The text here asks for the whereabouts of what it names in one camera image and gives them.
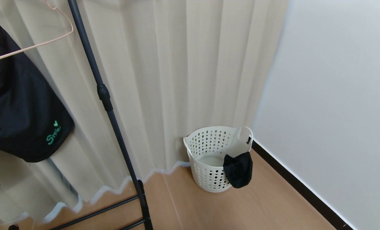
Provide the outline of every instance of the white plastic basket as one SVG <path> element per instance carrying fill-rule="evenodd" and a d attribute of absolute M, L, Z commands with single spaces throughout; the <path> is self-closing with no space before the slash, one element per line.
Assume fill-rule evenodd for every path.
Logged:
<path fill-rule="evenodd" d="M 240 137 L 243 128 L 250 131 L 249 143 Z M 196 184 L 209 192 L 223 192 L 231 187 L 223 170 L 224 157 L 226 154 L 236 157 L 250 151 L 253 132 L 245 126 L 213 126 L 192 132 L 183 142 Z"/>

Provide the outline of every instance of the beige curtain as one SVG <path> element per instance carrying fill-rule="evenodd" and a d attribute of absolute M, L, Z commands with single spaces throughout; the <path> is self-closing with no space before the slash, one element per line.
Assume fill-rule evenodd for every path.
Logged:
<path fill-rule="evenodd" d="M 65 0 L 53 6 L 71 17 Z M 251 126 L 288 0 L 80 0 L 99 70 L 137 175 L 187 161 L 182 138 L 206 126 Z M 0 0 L 20 47 L 70 30 L 43 0 Z M 77 32 L 26 52 L 74 118 L 40 163 L 0 151 L 0 219 L 40 219 L 118 189 L 127 169 Z"/>

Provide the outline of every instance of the black cloth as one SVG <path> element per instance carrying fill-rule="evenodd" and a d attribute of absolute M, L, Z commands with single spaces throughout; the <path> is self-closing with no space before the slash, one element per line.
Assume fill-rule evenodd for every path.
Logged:
<path fill-rule="evenodd" d="M 19 49 L 0 26 L 0 55 Z M 39 162 L 58 150 L 73 127 L 64 105 L 24 53 L 0 60 L 0 150 Z"/>
<path fill-rule="evenodd" d="M 253 173 L 253 160 L 250 152 L 245 152 L 236 157 L 226 155 L 223 168 L 228 181 L 234 188 L 242 188 L 248 185 Z"/>

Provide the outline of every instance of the clothes hanger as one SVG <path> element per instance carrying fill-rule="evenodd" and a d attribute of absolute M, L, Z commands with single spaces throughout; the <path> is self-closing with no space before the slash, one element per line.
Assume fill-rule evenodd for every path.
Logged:
<path fill-rule="evenodd" d="M 1 56 L 0 56 L 0 60 L 3 59 L 3 58 L 6 58 L 6 57 L 10 57 L 10 56 L 12 56 L 12 55 L 19 54 L 19 53 L 21 53 L 21 52 L 24 52 L 24 51 L 27 51 L 27 50 L 33 49 L 33 48 L 37 48 L 37 47 L 42 46 L 42 45 L 46 45 L 46 44 L 48 44 L 48 43 L 54 42 L 54 41 L 56 41 L 56 40 L 59 40 L 59 39 L 61 39 L 61 38 L 64 38 L 64 37 L 70 35 L 71 33 L 73 33 L 73 25 L 72 25 L 72 22 L 70 21 L 70 19 L 68 18 L 68 16 L 66 16 L 66 14 L 63 13 L 63 11 L 61 11 L 61 10 L 58 9 L 57 7 L 52 7 L 52 6 L 49 4 L 48 0 L 45 0 L 45 2 L 46 2 L 46 4 L 48 4 L 48 7 L 49 7 L 51 10 L 58 10 L 59 12 L 61 12 L 61 14 L 63 14 L 63 15 L 66 17 L 66 19 L 69 21 L 69 24 L 70 24 L 70 26 L 71 26 L 71 28 L 72 28 L 72 31 L 71 31 L 71 32 L 68 32 L 68 33 L 66 33 L 66 34 L 64 34 L 64 35 L 62 35 L 62 36 L 60 36 L 60 37 L 58 37 L 58 38 L 52 39 L 51 41 L 46 41 L 46 42 L 43 42 L 43 43 L 38 44 L 38 45 L 33 45 L 33 46 L 28 47 L 28 48 L 23 48 L 23 49 L 21 49 L 21 50 L 17 50 L 17 51 L 11 52 L 11 53 L 9 53 L 9 54 L 1 55 Z"/>

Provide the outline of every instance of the wooden floor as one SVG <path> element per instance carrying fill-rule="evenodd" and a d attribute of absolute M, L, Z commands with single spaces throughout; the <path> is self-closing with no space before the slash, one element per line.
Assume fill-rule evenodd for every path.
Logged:
<path fill-rule="evenodd" d="M 145 183 L 155 230 L 334 230 L 297 191 L 251 150 L 253 176 L 241 189 L 210 193 L 194 182 L 190 168 L 157 173 Z M 32 218 L 16 221 L 20 230 L 46 230 L 135 195 L 132 184 L 121 195 L 105 193 L 94 205 L 74 213 L 62 209 L 51 223 Z M 66 230 L 117 230 L 141 218 L 139 200 L 100 214 Z M 0 225 L 7 230 L 13 223 Z M 133 228 L 144 230 L 143 224 Z"/>

